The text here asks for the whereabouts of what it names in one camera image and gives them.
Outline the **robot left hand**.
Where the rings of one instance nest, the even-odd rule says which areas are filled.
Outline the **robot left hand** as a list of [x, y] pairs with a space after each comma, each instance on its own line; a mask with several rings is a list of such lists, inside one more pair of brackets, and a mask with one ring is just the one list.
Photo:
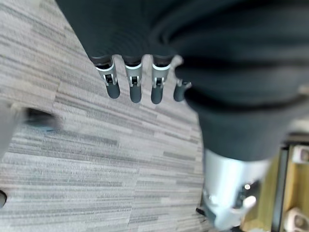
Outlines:
[[207, 218], [229, 230], [297, 119], [309, 114], [306, 0], [59, 0], [97, 67], [153, 56], [154, 78], [175, 55], [203, 138]]

